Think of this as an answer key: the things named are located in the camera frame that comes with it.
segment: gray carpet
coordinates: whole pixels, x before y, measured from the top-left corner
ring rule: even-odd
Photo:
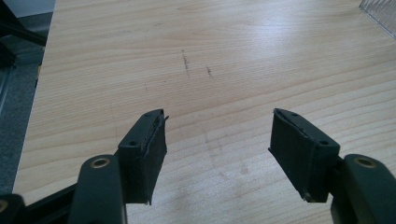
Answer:
[[[20,21],[27,29],[47,35],[51,16],[47,13]],[[7,79],[3,89],[7,94],[0,111],[0,194],[6,194],[14,186],[44,50],[14,36],[2,37],[0,41],[17,55],[16,66],[0,69],[0,80]]]

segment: white wall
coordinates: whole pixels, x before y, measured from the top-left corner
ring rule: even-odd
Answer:
[[[55,0],[4,0],[16,17],[32,16],[51,12]]]

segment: light wood surface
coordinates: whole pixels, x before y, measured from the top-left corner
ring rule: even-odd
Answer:
[[[396,175],[396,42],[359,3],[58,0],[14,192],[75,183],[164,108],[168,154],[131,223],[331,222],[267,148],[284,108]]]

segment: floor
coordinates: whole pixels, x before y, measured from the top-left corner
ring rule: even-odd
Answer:
[[[48,35],[52,13],[20,18],[29,30]],[[11,193],[35,97],[44,48],[15,36],[0,41],[17,55],[16,66],[0,68],[0,194]]]

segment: wooden table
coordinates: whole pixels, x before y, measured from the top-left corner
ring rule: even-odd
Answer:
[[[27,203],[164,108],[168,154],[132,223],[331,222],[268,152],[275,107],[396,175],[396,42],[358,0],[58,0],[15,183]]]

